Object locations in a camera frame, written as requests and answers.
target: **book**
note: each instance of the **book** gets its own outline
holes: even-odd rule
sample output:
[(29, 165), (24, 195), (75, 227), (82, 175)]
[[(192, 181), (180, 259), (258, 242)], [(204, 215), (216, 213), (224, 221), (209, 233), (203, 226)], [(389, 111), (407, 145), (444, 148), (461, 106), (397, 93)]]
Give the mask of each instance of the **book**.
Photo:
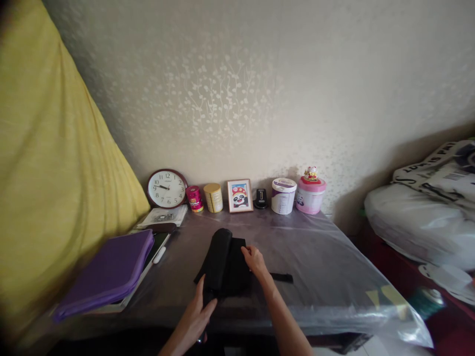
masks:
[(145, 228), (156, 223), (174, 223), (176, 226), (180, 226), (187, 210), (188, 205), (186, 204), (180, 205), (174, 209), (154, 208), (150, 213), (148, 213), (144, 221), (137, 224), (136, 228)]

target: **plastic table cover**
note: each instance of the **plastic table cover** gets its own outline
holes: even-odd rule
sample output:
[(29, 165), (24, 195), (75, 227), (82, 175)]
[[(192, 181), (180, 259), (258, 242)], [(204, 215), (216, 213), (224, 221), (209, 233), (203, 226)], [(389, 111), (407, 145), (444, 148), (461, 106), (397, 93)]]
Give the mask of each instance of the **plastic table cover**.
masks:
[[(174, 327), (195, 294), (193, 279), (211, 237), (222, 227), (255, 245), (270, 272), (293, 275), (293, 284), (276, 285), (306, 335), (355, 332), (432, 347), (420, 316), (324, 214), (278, 215), (271, 209), (187, 213), (124, 311), (72, 317), (55, 327), (56, 333), (77, 339), (132, 327)], [(219, 302), (208, 325), (213, 331), (273, 333), (254, 276), (246, 293)]]

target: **white canister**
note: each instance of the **white canister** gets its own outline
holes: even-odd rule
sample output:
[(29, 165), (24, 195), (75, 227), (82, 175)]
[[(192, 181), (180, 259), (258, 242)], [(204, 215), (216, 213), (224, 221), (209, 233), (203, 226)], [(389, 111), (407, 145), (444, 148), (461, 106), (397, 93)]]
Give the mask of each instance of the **white canister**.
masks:
[(272, 181), (272, 203), (274, 213), (287, 215), (292, 212), (293, 199), (297, 183), (288, 178), (276, 178)]

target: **notebook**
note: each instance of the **notebook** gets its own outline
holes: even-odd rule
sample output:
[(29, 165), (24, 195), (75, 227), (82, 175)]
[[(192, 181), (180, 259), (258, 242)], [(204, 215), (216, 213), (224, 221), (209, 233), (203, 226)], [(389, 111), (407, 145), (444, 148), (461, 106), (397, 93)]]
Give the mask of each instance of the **notebook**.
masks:
[(107, 240), (59, 303), (53, 319), (60, 322), (127, 297), (153, 245), (151, 229)]

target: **yellow curtain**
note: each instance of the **yellow curtain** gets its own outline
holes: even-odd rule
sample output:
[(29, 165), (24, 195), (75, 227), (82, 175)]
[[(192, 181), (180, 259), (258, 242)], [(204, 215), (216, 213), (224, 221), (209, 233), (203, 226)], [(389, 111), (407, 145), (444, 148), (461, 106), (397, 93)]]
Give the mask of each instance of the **yellow curtain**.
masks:
[(42, 2), (11, 1), (0, 35), (0, 310), (17, 337), (149, 205)]

